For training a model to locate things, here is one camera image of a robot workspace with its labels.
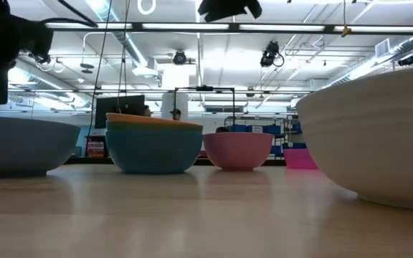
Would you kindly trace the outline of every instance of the ceiling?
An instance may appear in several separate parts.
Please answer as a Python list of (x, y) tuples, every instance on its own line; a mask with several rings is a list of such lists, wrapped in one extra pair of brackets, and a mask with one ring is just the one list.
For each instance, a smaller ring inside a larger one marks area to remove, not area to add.
[[(101, 0), (69, 1), (71, 5), (93, 20), (100, 21), (92, 10), (91, 4)], [(9, 0), (14, 15), (32, 20), (50, 17), (77, 19), (69, 10), (53, 0)], [(155, 11), (143, 15), (138, 10), (136, 0), (130, 2), (128, 21), (130, 22), (196, 22), (195, 0), (156, 0)], [(263, 14), (258, 20), (251, 15), (240, 15), (218, 22), (250, 23), (307, 23), (307, 24), (342, 24), (343, 2), (337, 0), (260, 0)], [(117, 16), (125, 17), (126, 0), (113, 0), (113, 9)], [(143, 8), (149, 9), (151, 0), (143, 0)], [(345, 18), (347, 24), (413, 25), (413, 1), (375, 0), (346, 3)], [(50, 70), (49, 75), (66, 85), (78, 89), (93, 89), (97, 79), (97, 67), (100, 62), (104, 34), (90, 34), (84, 41), (83, 32), (55, 32), (50, 54), (63, 62), (62, 72)], [(202, 82), (215, 87), (236, 87), (246, 90), (248, 87), (266, 90), (317, 90), (311, 80), (329, 80), (347, 71), (349, 67), (372, 55), (374, 46), (386, 38), (398, 40), (401, 37), (319, 34), (203, 34), (201, 36)], [(198, 62), (199, 45), (196, 34), (187, 33), (132, 33), (131, 39), (146, 58), (154, 57), (159, 64), (167, 64), (171, 54), (182, 49), (188, 58)], [(261, 68), (262, 51), (269, 41), (278, 41), (280, 48), (285, 47), (285, 65), (282, 69)], [(138, 90), (157, 89), (158, 83), (153, 78), (136, 76), (132, 65), (127, 63), (127, 77), (120, 76), (120, 60), (123, 45), (112, 35), (106, 37), (103, 61), (100, 67), (98, 85), (103, 89), (117, 89), (119, 82), (126, 79), (129, 87)], [(28, 57), (20, 57), (35, 65)], [(95, 66), (91, 75), (82, 73), (80, 64)], [(384, 66), (380, 71), (388, 71)], [(191, 68), (190, 85), (198, 85), (196, 68)], [(160, 98), (160, 94), (148, 95), (151, 100)], [(291, 95), (281, 95), (272, 101), (287, 101)]]

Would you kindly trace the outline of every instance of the bowl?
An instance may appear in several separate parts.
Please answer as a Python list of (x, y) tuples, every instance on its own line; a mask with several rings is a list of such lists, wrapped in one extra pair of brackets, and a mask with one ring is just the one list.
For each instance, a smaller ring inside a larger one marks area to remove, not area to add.
[(327, 177), (361, 199), (413, 209), (413, 69), (314, 92), (297, 110)]
[(45, 176), (71, 156), (79, 132), (64, 123), (0, 118), (0, 176)]
[(185, 125), (199, 127), (195, 123), (181, 122), (176, 120), (168, 120), (162, 118), (150, 118), (141, 115), (124, 115), (117, 113), (106, 113), (106, 118), (111, 122), (126, 122), (126, 123), (146, 123), (146, 124), (158, 124), (158, 125)]
[(227, 171), (251, 171), (269, 157), (273, 135), (267, 133), (210, 133), (204, 135), (208, 159)]
[(197, 159), (202, 128), (154, 128), (106, 132), (111, 158), (124, 173), (183, 173)]
[(122, 131), (122, 130), (201, 130), (203, 127), (201, 125), (183, 125), (183, 124), (157, 124), (157, 123), (127, 123), (127, 122), (106, 122), (106, 129), (112, 131)]

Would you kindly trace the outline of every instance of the wooden table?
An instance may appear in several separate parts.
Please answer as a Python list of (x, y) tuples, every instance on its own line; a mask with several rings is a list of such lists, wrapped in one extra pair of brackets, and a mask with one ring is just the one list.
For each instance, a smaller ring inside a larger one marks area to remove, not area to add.
[(0, 179), (0, 258), (413, 258), (413, 211), (359, 201), (318, 171), (48, 174)]

